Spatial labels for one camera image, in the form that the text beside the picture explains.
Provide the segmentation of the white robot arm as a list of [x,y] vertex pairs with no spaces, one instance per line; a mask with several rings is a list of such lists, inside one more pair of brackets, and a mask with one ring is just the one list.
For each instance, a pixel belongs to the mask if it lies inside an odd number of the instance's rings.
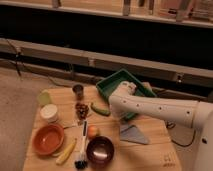
[[136,85],[122,81],[109,96],[113,117],[128,112],[144,114],[201,131],[193,171],[213,171],[213,103],[197,100],[135,96]]

